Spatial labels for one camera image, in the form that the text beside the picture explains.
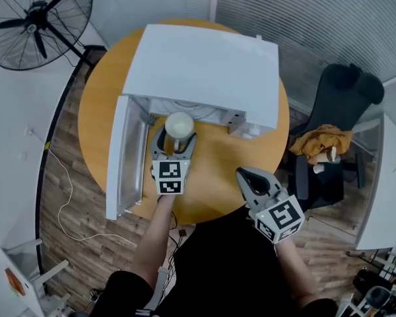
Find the yellow cloth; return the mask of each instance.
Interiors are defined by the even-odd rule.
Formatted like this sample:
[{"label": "yellow cloth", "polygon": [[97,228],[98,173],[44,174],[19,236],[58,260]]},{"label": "yellow cloth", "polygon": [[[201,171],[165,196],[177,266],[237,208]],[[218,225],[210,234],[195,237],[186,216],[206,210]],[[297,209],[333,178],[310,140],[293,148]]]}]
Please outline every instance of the yellow cloth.
[{"label": "yellow cloth", "polygon": [[289,150],[295,155],[306,155],[309,164],[317,164],[316,156],[328,148],[336,147],[338,154],[347,152],[352,135],[352,131],[341,131],[334,125],[323,124],[296,138]]}]

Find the round wooden table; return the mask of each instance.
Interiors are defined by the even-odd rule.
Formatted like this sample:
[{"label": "round wooden table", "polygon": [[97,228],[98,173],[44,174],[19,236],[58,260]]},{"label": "round wooden table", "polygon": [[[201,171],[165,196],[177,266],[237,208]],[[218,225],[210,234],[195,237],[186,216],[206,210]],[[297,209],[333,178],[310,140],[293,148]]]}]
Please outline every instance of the round wooden table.
[{"label": "round wooden table", "polygon": [[[203,20],[172,19],[161,23],[235,32],[221,24]],[[144,28],[126,36],[105,54],[93,70],[81,99],[79,142],[86,165],[104,191],[117,97],[122,92],[143,32]],[[148,144],[164,120],[165,118],[160,118],[149,130],[143,201],[133,208],[135,214],[147,219],[152,217],[157,200],[156,186],[150,176],[151,156]],[[209,221],[241,207],[244,200],[236,184],[237,167],[252,166],[269,172],[277,169],[289,130],[289,108],[282,82],[280,81],[277,130],[252,140],[230,136],[228,128],[221,125],[195,122],[195,130],[198,142],[185,193],[177,197],[174,205],[179,224]]]}]

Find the black office chair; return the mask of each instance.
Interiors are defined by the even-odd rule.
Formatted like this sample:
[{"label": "black office chair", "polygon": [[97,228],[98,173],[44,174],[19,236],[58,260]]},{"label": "black office chair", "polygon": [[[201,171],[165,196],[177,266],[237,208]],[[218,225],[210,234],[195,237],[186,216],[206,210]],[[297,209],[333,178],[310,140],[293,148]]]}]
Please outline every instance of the black office chair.
[{"label": "black office chair", "polygon": [[[323,124],[335,125],[342,131],[352,130],[366,109],[371,104],[381,103],[383,97],[383,85],[374,75],[352,64],[349,67],[329,65],[321,75],[309,120],[290,130],[290,135],[301,136]],[[324,166],[324,172],[315,174],[304,155],[295,156],[288,151],[288,191],[296,195],[304,211],[343,199],[344,168],[355,171],[358,187],[364,186],[362,153],[356,155],[356,163],[325,163]]]}]

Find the white cable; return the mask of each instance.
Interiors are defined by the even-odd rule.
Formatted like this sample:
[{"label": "white cable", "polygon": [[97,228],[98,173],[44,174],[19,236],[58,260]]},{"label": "white cable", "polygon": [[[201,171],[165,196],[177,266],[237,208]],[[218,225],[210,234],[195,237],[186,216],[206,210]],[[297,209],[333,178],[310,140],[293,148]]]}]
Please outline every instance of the white cable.
[{"label": "white cable", "polygon": [[[41,140],[41,137],[39,137],[35,131],[31,131],[31,132],[41,141],[42,144],[44,144],[44,142]],[[69,237],[69,238],[72,238],[73,240],[78,241],[78,242],[82,242],[83,240],[89,240],[89,239],[94,238],[94,237],[97,237],[97,236],[115,236],[115,237],[121,238],[122,240],[125,240],[126,242],[129,242],[129,243],[133,244],[134,246],[137,246],[136,243],[134,243],[134,242],[132,242],[132,241],[130,241],[130,240],[127,240],[126,238],[124,238],[124,237],[122,237],[122,236],[120,236],[120,235],[116,235],[116,234],[95,234],[95,235],[89,236],[89,237],[75,238],[75,237],[72,237],[71,235],[69,235],[69,234],[66,232],[65,228],[63,228],[63,225],[62,225],[61,222],[60,222],[60,212],[61,212],[61,210],[62,210],[64,207],[66,207],[66,205],[68,205],[68,204],[71,202],[72,194],[73,194],[73,184],[72,184],[72,180],[71,180],[71,177],[70,177],[70,175],[69,175],[68,169],[63,165],[63,163],[60,162],[60,160],[58,159],[58,157],[54,155],[54,153],[51,151],[50,147],[49,147],[49,148],[46,148],[46,149],[50,152],[51,155],[54,156],[54,158],[55,158],[55,159],[58,161],[58,163],[63,167],[63,169],[65,169],[66,174],[67,174],[67,178],[69,179],[69,183],[71,184],[71,194],[69,195],[69,199],[67,200],[67,202],[66,202],[65,204],[63,204],[63,205],[60,207],[59,213],[57,214],[57,220],[59,221],[59,225],[60,225],[60,227],[61,227],[61,230],[65,233],[65,235],[66,235],[67,237]]]}]

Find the person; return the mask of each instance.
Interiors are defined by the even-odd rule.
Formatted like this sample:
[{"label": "person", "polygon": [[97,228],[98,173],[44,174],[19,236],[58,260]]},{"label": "person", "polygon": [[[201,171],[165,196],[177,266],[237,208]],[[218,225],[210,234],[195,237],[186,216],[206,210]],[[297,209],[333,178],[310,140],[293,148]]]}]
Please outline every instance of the person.
[{"label": "person", "polygon": [[336,315],[336,303],[318,297],[315,279],[292,239],[273,246],[253,227],[245,206],[197,224],[174,254],[172,290],[155,312],[137,312],[151,299],[166,258],[175,197],[160,197],[131,271],[110,276],[91,317]]}]

